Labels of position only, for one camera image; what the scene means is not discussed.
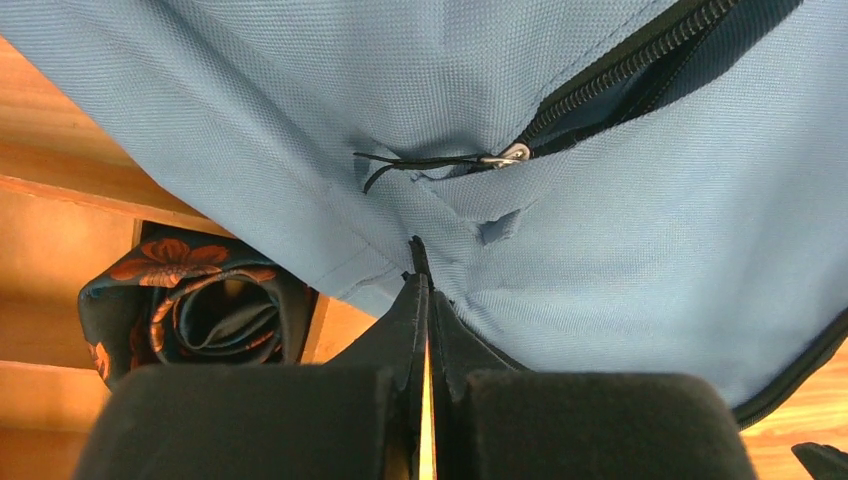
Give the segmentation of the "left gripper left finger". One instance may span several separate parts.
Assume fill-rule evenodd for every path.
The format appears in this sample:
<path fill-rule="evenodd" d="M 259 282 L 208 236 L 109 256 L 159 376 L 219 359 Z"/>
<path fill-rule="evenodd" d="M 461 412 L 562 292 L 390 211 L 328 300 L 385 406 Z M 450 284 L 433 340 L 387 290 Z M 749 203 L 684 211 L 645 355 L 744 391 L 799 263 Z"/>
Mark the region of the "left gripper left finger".
<path fill-rule="evenodd" d="M 77 479 L 414 479 L 430 285 L 322 365 L 145 367 L 117 388 Z"/>

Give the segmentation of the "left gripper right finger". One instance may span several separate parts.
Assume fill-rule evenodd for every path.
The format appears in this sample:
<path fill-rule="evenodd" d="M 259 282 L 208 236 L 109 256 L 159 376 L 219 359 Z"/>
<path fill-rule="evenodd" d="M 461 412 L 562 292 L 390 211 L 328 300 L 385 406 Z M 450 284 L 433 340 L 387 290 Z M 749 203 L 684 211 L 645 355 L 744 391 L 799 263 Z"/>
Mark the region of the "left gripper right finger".
<path fill-rule="evenodd" d="M 441 479 L 752 479 L 714 389 L 681 374 L 520 369 L 441 293 L 428 316 Z"/>

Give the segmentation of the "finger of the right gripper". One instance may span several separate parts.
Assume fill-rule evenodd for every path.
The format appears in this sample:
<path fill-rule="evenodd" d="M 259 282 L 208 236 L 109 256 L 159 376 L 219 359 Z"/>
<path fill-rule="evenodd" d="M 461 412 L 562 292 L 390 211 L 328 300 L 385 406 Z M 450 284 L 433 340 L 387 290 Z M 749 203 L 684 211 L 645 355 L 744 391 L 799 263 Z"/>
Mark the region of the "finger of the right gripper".
<path fill-rule="evenodd" d="M 847 480 L 847 453 L 831 445 L 805 442 L 792 453 L 815 480 Z"/>

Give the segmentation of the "blue student backpack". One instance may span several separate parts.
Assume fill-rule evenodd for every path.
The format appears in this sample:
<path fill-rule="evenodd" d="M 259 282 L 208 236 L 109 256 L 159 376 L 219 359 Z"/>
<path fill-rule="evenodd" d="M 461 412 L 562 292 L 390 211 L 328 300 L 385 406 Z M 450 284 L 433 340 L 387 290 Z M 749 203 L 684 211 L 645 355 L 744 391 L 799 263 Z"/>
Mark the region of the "blue student backpack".
<path fill-rule="evenodd" d="M 5 1 L 159 185 L 380 315 L 419 238 L 479 337 L 749 425 L 847 337 L 843 1 Z"/>

